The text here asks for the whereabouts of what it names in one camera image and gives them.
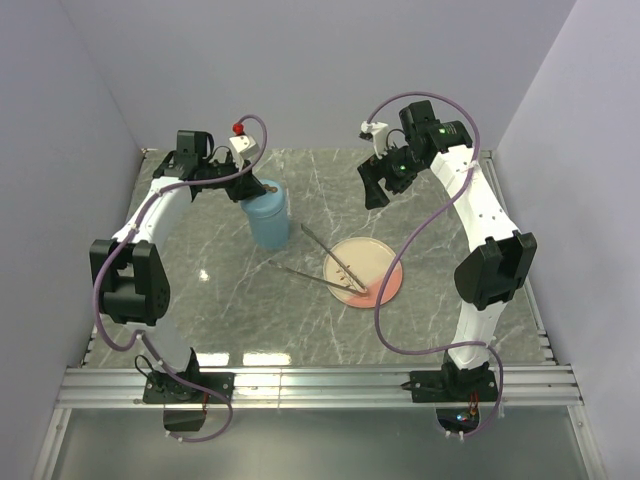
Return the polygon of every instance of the marble table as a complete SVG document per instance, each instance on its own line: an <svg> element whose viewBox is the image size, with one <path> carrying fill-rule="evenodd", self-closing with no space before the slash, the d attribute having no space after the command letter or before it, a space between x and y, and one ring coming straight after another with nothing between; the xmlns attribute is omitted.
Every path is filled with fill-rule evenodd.
<svg viewBox="0 0 640 480"><path fill-rule="evenodd" d="M392 198L382 210L367 211L356 166L369 149L276 149L256 167L287 191L291 238L279 252L253 242L245 214L222 190L198 195L168 238L162 260L171 283L168 314L198 352L202 365L330 366L439 363L441 357L404 357L376 337L372 310L340 303L326 287L288 275L269 259L322 276L324 252L299 229L304 221L328 245L349 237L374 237L398 249L407 235L447 200L430 172ZM144 197L151 174L165 152L149 152L133 193L130 214ZM403 258L404 282L383 307L382 323L394 345L419 349L453 339L460 299L454 268L466 257L467 242L453 209L427 228ZM129 334L107 319L122 343ZM494 342L505 363L540 363L544 355L523 290L505 309ZM134 348L111 352L97 339L88 367L131 368Z"/></svg>

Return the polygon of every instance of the round plate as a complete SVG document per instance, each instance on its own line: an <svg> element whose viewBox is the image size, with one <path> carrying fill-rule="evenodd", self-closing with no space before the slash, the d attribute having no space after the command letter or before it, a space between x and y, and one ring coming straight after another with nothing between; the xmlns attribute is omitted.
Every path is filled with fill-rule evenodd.
<svg viewBox="0 0 640 480"><path fill-rule="evenodd" d="M367 286L367 295L354 295L335 287L327 287L329 291L343 303L357 308L373 308L384 274L395 258L389 246L379 240L368 237L348 238L338 243L331 251ZM329 255L324 259L323 276L328 280L345 287L360 290L360 287L345 274ZM402 284L402 265L396 265L387 288L382 297L382 304L391 300Z"/></svg>

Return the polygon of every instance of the metal stick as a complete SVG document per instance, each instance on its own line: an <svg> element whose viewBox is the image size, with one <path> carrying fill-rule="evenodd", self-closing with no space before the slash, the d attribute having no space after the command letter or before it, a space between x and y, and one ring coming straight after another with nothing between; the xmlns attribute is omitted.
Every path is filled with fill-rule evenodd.
<svg viewBox="0 0 640 480"><path fill-rule="evenodd" d="M351 270L349 270L349 268L348 268L344 263L342 263L342 260L340 260L340 259L336 256L336 254L335 254L335 253L333 253L333 252L332 252L332 251L331 251L331 250L330 250L330 249L329 249L329 248L328 248L324 243L322 243L322 242L320 241L320 239L319 239L318 237L316 237L316 235L315 235L315 234L314 234L314 233L309 229L309 227L307 227L307 226L305 226L303 223L301 223L301 224L300 224L300 228L302 228L302 231L303 231L303 232L304 232L308 237L310 237L314 242L316 242L318 245L320 245L320 246L324 249L324 251L325 251L325 252L327 252L327 253L329 254L329 256L330 256L331 258L333 258L333 259L335 260L335 262L336 262L338 265L340 265L340 268L342 268L342 269L345 271L345 273L346 273L347 275L349 275L349 276L353 279L353 281L354 281L354 282L356 282L356 283L358 284L358 286L359 286L360 288L363 288L363 289L365 290L365 292L367 291L367 286L366 286L364 283L362 283L362 282L360 281L360 279L359 279L358 277L356 277L356 276L353 274L353 272L352 272Z"/></svg>
<svg viewBox="0 0 640 480"><path fill-rule="evenodd" d="M273 260L269 260L268 263L269 263L269 265L271 265L273 267L276 267L276 268L279 268L281 270L284 270L287 273L292 273L294 275L299 275L299 276L304 277L304 278L306 278L308 280L314 280L316 282L323 283L323 284L328 285L330 287L339 288L340 290L344 290L346 292L353 293L354 295L366 295L367 294L366 292L359 292L358 290L356 290L354 288L349 288L349 287L345 287L344 285L340 285L338 283L330 282L328 280L325 280L324 278L313 277L311 275L307 275L306 273L302 273L302 272L299 272L297 270L293 270L292 268L285 267L284 265L281 265L281 264L279 264L277 262L274 262Z"/></svg>

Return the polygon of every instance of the blue container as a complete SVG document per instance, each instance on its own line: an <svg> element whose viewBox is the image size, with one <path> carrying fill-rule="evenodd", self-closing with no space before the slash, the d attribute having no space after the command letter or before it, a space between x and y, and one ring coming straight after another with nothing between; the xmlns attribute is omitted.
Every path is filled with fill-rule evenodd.
<svg viewBox="0 0 640 480"><path fill-rule="evenodd" d="M264 185L276 187L278 191L242 200L240 206L249 217L251 234L256 243L267 250L277 250L284 247L289 240L287 195L284 189L273 180L260 181Z"/></svg>

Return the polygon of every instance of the wall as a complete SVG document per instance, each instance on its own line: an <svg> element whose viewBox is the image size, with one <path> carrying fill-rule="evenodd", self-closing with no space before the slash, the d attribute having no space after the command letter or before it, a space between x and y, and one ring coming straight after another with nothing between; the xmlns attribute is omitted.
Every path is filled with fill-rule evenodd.
<svg viewBox="0 0 640 480"><path fill-rule="evenodd" d="M61 6L0 2L0 465L30 478L91 331L88 248L122 222L140 152Z"/></svg>
<svg viewBox="0 0 640 480"><path fill-rule="evenodd" d="M611 478L640 471L640 3L578 0L498 148L533 282Z"/></svg>
<svg viewBox="0 0 640 480"><path fill-rule="evenodd" d="M416 89L458 100L495 147L574 2L62 0L156 148L180 128L222 139L249 111L276 147L361 146L371 110ZM399 125L398 110L383 118Z"/></svg>

